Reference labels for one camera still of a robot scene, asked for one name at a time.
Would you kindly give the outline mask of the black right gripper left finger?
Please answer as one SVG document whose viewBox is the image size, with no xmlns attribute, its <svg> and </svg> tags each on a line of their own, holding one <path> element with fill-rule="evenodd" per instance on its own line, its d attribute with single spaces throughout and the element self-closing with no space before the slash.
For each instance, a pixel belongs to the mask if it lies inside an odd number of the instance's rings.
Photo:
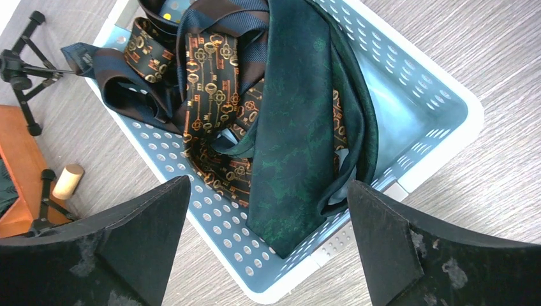
<svg viewBox="0 0 541 306">
<path fill-rule="evenodd" d="M 188 210 L 175 177 L 89 217 L 1 240 L 2 305 L 161 305 Z"/>
</svg>

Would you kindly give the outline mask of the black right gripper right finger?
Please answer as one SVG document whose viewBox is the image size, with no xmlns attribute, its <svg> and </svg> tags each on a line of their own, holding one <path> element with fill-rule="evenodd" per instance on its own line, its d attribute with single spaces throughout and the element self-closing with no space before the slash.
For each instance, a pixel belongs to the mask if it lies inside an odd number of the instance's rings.
<svg viewBox="0 0 541 306">
<path fill-rule="evenodd" d="M 354 235 L 373 305 L 539 305 L 540 246 L 471 231 L 354 180 Z"/>
</svg>

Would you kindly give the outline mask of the black key pattern tie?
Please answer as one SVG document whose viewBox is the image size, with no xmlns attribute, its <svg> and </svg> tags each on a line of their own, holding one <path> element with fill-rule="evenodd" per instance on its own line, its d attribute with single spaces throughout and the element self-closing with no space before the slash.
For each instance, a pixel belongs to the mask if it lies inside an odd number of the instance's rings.
<svg viewBox="0 0 541 306">
<path fill-rule="evenodd" d="M 182 131 L 196 174 L 218 194 L 247 207 L 256 120 L 261 110 L 277 111 L 277 127 L 270 135 L 280 144 L 299 142 L 302 152 L 293 164 L 291 185 L 336 205 L 350 174 L 341 169 L 340 152 L 348 143 L 339 92 L 332 88 L 329 72 L 303 71 L 308 82 L 294 84 L 291 95 L 278 90 L 277 76 L 241 91 L 236 38 L 200 33 L 187 35 L 184 42 L 188 96 L 183 102 L 177 86 L 165 79 L 173 61 L 169 41 L 149 19 L 134 21 L 124 56 L 136 76 L 163 91 L 161 101 L 145 93 L 141 106 L 160 124 Z"/>
</svg>

